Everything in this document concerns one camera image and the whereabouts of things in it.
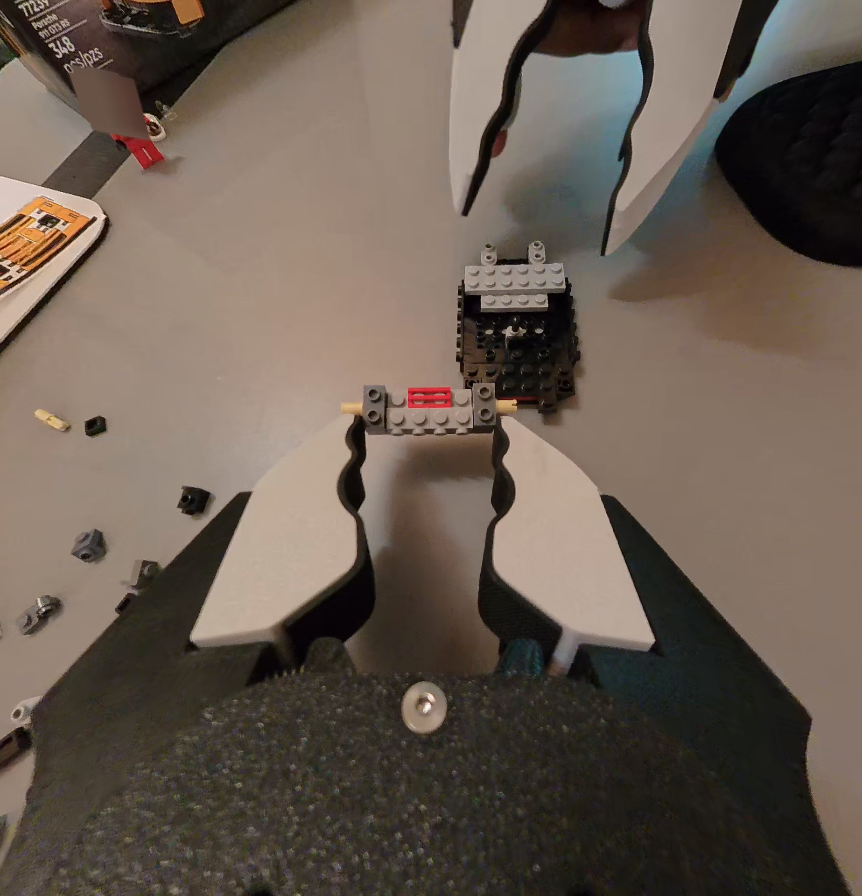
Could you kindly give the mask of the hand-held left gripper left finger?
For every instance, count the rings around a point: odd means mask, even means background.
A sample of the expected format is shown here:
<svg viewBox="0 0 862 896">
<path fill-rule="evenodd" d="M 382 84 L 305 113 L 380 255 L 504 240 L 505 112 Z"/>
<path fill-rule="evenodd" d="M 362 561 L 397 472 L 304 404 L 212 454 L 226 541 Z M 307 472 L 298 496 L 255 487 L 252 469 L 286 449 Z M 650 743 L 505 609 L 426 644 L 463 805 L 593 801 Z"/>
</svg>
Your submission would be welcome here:
<svg viewBox="0 0 862 896">
<path fill-rule="evenodd" d="M 280 457 L 252 490 L 190 631 L 198 648 L 280 643 L 357 570 L 358 509 L 345 492 L 364 461 L 364 421 L 335 419 Z"/>
</svg>

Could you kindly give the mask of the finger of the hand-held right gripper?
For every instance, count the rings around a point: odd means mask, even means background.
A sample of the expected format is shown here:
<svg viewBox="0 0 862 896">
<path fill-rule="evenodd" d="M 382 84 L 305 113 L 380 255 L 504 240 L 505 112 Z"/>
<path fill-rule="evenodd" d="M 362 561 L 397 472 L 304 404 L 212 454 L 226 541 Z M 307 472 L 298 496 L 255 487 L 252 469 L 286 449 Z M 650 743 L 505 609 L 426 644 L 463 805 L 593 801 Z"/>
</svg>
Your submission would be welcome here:
<svg viewBox="0 0 862 896">
<path fill-rule="evenodd" d="M 519 76 L 552 19 L 550 1 L 454 1 L 449 98 L 449 178 L 467 216 L 492 147 L 517 105 Z"/>
<path fill-rule="evenodd" d="M 653 1 L 640 26 L 643 84 L 622 142 L 601 253 L 633 234 L 715 110 L 740 1 Z"/>
</svg>

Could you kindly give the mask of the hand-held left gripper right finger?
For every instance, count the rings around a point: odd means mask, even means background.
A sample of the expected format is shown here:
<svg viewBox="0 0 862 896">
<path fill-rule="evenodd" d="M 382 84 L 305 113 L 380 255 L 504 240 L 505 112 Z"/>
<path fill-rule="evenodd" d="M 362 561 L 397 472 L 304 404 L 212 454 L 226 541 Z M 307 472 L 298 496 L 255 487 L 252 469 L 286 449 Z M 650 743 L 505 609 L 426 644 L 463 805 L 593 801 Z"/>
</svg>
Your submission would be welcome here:
<svg viewBox="0 0 862 896">
<path fill-rule="evenodd" d="M 581 648 L 656 643 L 600 491 L 517 420 L 493 433 L 492 507 L 478 611 L 502 644 L 535 641 L 553 674 Z"/>
</svg>

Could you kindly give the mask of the grey axle brick assembly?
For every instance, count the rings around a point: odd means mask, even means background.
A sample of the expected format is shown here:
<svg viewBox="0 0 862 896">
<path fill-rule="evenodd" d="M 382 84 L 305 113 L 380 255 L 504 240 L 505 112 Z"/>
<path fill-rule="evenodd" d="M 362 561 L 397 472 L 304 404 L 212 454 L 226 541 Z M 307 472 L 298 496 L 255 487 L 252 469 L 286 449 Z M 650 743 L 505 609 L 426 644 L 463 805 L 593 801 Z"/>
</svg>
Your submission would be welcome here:
<svg viewBox="0 0 862 896">
<path fill-rule="evenodd" d="M 369 434 L 467 435 L 489 434 L 500 419 L 518 411 L 516 399 L 500 399 L 490 384 L 451 388 L 448 409 L 409 409 L 406 390 L 366 385 L 362 397 L 340 405 L 342 414 L 361 418 Z"/>
</svg>

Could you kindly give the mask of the black brick chassis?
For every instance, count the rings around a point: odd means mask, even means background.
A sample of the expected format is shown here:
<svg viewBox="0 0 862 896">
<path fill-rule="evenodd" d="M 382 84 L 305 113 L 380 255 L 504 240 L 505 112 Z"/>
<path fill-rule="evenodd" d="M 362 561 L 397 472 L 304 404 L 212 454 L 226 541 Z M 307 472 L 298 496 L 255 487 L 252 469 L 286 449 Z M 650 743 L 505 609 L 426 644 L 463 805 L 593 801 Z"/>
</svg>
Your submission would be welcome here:
<svg viewBox="0 0 862 896">
<path fill-rule="evenodd" d="M 486 243 L 465 266 L 457 297 L 456 359 L 466 387 L 552 415 L 575 394 L 581 345 L 571 282 L 535 240 L 521 256 Z"/>
</svg>

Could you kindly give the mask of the scattered small brick pieces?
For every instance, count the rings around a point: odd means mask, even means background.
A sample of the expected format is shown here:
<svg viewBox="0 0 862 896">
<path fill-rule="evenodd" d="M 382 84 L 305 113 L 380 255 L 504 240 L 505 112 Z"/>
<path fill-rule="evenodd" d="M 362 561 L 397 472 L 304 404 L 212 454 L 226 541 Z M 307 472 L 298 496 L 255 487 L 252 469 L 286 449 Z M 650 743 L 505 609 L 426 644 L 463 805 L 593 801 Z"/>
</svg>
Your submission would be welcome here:
<svg viewBox="0 0 862 896">
<path fill-rule="evenodd" d="M 200 517 L 208 508 L 211 499 L 212 495 L 206 489 L 183 487 L 177 508 L 187 516 Z M 87 564 L 103 559 L 106 554 L 104 534 L 97 529 L 79 534 L 71 554 Z M 148 590 L 162 569 L 156 561 L 148 559 L 139 561 L 133 568 L 133 578 L 123 583 L 126 591 L 115 609 L 116 614 L 121 615 L 134 599 Z M 37 598 L 18 617 L 17 626 L 20 633 L 24 636 L 35 633 L 62 609 L 61 599 L 50 595 Z M 22 700 L 11 711 L 11 730 L 0 739 L 0 772 L 17 761 L 31 747 L 32 714 L 41 700 L 41 696 Z"/>
</svg>

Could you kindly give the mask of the black toy car box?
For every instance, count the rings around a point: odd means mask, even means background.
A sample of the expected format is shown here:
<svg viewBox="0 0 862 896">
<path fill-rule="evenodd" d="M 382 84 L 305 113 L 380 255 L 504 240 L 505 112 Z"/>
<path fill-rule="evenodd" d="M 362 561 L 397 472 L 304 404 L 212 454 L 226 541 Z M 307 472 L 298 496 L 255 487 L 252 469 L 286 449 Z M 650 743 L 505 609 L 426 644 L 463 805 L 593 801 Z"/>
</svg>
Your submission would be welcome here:
<svg viewBox="0 0 862 896">
<path fill-rule="evenodd" d="M 0 37 L 53 95 L 79 110 L 83 68 L 134 79 L 145 98 L 289 1 L 0 1 Z"/>
</svg>

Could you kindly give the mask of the red toy minifigure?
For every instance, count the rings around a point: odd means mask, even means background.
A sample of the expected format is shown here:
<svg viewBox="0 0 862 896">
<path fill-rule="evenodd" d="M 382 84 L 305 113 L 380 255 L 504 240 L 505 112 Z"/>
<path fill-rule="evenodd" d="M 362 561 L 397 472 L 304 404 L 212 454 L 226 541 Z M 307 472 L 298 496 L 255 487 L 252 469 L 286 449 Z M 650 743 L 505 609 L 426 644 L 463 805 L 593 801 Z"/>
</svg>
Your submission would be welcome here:
<svg viewBox="0 0 862 896">
<path fill-rule="evenodd" d="M 148 138 L 142 139 L 117 133 L 111 133 L 110 136 L 118 147 L 122 146 L 129 151 L 143 170 L 148 170 L 165 161 L 164 155 L 157 149 L 156 144 Z"/>
</svg>

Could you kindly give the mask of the orange sticker sheet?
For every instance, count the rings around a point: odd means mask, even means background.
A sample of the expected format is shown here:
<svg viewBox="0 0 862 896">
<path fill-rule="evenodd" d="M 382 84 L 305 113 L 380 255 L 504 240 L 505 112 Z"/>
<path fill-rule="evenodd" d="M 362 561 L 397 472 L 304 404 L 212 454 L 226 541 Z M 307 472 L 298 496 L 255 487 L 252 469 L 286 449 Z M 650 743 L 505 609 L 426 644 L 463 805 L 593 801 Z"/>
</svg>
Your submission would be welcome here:
<svg viewBox="0 0 862 896">
<path fill-rule="evenodd" d="M 108 229 L 91 199 L 0 176 L 0 351 Z"/>
</svg>

